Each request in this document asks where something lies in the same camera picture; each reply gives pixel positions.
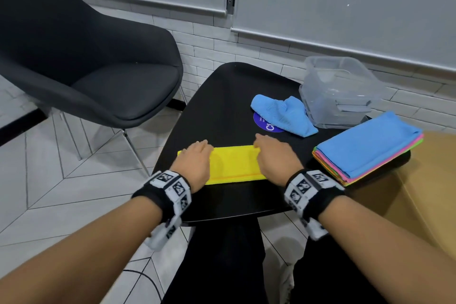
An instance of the hand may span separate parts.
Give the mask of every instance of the hand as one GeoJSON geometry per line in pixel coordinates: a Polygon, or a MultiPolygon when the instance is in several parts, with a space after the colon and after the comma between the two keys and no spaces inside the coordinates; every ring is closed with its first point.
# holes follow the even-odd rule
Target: hand
{"type": "Polygon", "coordinates": [[[171,165],[171,171],[188,180],[192,194],[209,180],[209,155],[213,150],[214,147],[208,144],[208,140],[196,141],[183,149],[171,165]]]}
{"type": "Polygon", "coordinates": [[[255,136],[254,147],[260,149],[257,157],[259,169],[269,181],[285,186],[293,174],[304,169],[288,143],[259,133],[255,136]]]}

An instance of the black table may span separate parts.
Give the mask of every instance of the black table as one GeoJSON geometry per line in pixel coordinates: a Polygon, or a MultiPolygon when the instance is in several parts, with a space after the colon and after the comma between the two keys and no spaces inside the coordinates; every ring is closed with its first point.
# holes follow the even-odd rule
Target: black table
{"type": "MultiPolygon", "coordinates": [[[[270,71],[245,63],[219,66],[192,97],[172,130],[155,170],[168,169],[177,152],[195,141],[207,139],[214,147],[253,144],[255,134],[269,134],[287,142],[301,162],[310,169],[323,167],[312,157],[319,143],[342,132],[340,129],[319,129],[318,133],[302,138],[289,132],[270,133],[256,125],[250,103],[255,95],[285,100],[299,96],[299,83],[270,71]]],[[[362,185],[406,163],[410,154],[375,171],[368,178],[351,185],[362,185]]],[[[267,180],[209,185],[193,196],[193,202],[182,216],[188,226],[197,223],[243,216],[263,216],[290,210],[283,200],[284,189],[267,180]]]]}

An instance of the yellow cloth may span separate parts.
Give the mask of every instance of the yellow cloth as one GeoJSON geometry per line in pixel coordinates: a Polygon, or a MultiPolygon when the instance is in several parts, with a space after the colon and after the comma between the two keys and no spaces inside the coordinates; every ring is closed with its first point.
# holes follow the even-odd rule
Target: yellow cloth
{"type": "Polygon", "coordinates": [[[211,177],[206,185],[262,180],[254,146],[218,147],[211,153],[211,177]]]}

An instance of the black baseboard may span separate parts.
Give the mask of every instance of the black baseboard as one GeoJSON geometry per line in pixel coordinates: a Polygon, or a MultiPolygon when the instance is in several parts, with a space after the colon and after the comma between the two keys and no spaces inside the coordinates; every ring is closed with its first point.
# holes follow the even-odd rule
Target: black baseboard
{"type": "Polygon", "coordinates": [[[0,128],[0,147],[25,131],[31,129],[35,125],[41,123],[43,120],[46,120],[46,118],[47,117],[43,111],[37,108],[35,111],[31,111],[25,116],[22,116],[12,123],[0,128]]]}
{"type": "Polygon", "coordinates": [[[177,100],[177,99],[172,99],[167,104],[167,107],[174,108],[175,110],[178,110],[178,111],[183,111],[185,106],[186,106],[186,104],[185,104],[184,101],[180,101],[180,100],[177,100]]]}

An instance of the forearm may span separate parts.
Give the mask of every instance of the forearm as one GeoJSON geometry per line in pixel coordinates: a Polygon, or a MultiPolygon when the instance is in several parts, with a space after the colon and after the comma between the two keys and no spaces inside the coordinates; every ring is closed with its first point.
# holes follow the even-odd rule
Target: forearm
{"type": "Polygon", "coordinates": [[[2,278],[2,303],[99,303],[161,219],[148,198],[130,200],[2,278]]]}
{"type": "Polygon", "coordinates": [[[440,250],[345,196],[319,221],[391,303],[456,303],[456,261],[440,250]]]}

